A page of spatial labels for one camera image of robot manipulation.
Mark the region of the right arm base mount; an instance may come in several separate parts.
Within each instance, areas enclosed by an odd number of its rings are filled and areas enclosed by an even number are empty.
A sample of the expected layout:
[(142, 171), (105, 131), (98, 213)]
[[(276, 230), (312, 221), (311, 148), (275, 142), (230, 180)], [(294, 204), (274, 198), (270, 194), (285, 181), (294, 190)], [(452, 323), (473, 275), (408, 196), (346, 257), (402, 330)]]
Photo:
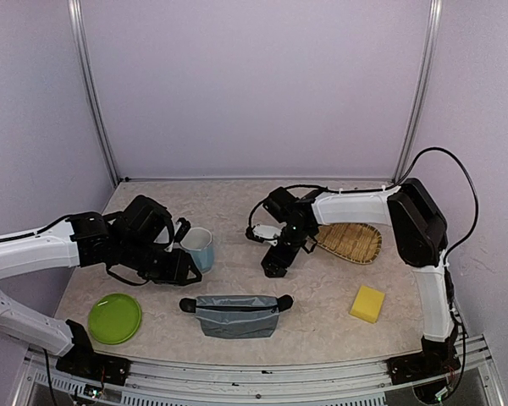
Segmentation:
[(400, 385), (458, 370), (461, 362), (456, 355), (442, 359), (435, 353), (418, 352), (389, 358), (386, 365), (392, 384)]

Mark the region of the yellow sponge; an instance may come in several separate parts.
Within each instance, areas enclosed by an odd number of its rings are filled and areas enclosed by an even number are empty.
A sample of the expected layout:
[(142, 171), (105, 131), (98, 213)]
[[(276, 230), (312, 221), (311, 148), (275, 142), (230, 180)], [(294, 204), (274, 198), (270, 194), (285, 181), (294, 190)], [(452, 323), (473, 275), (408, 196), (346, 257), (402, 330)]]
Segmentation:
[(350, 315), (374, 324), (378, 320), (384, 299), (385, 293), (361, 285), (351, 306)]

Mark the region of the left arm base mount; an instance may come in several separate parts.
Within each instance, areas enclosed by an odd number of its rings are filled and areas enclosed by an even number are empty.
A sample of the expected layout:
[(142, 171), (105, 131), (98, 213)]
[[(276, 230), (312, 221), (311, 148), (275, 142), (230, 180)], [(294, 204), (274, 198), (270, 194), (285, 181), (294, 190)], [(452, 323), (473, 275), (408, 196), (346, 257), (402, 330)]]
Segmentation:
[(67, 354), (56, 363), (57, 370), (72, 376), (121, 387), (126, 382), (130, 366), (131, 361), (126, 358), (99, 353)]

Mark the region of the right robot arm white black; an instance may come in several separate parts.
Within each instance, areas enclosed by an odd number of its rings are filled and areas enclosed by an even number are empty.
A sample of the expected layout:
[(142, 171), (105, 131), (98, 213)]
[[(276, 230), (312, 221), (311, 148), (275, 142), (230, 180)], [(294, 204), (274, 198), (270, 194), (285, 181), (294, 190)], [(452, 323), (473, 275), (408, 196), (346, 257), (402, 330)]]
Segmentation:
[(347, 223), (392, 228), (401, 260), (411, 266), (424, 317), (422, 351), (417, 369), (436, 374), (455, 355), (458, 327), (452, 318), (452, 285), (446, 269), (447, 221), (422, 183), (409, 178), (400, 185), (365, 190), (331, 190), (307, 186), (297, 197), (292, 188), (278, 187), (261, 206), (277, 227), (250, 223), (249, 239), (271, 245), (262, 259), (267, 277), (283, 277), (300, 250), (310, 252), (322, 226)]

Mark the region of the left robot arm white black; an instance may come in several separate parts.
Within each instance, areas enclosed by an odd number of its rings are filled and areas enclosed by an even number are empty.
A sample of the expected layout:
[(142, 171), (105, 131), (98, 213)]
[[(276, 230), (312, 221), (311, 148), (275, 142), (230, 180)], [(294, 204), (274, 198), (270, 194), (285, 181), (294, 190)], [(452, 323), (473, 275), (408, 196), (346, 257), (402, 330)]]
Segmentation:
[[(165, 206), (137, 195), (122, 211), (88, 211), (60, 217), (30, 231), (0, 237), (0, 281), (48, 269), (125, 266), (144, 283), (188, 286), (202, 280), (192, 256), (178, 244), (190, 230)], [(47, 317), (0, 290), (0, 332), (45, 349), (83, 376), (102, 367), (85, 328), (71, 320)]]

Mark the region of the grey zipper pouch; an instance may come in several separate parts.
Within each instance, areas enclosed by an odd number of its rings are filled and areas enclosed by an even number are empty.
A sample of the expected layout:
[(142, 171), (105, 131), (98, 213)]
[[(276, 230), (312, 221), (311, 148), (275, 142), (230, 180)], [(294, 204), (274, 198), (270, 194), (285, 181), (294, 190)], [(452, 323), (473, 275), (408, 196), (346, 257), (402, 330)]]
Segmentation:
[(271, 337), (277, 329), (279, 315), (294, 304), (286, 294), (206, 295), (183, 298), (179, 308), (199, 321), (206, 337), (221, 339), (253, 339)]

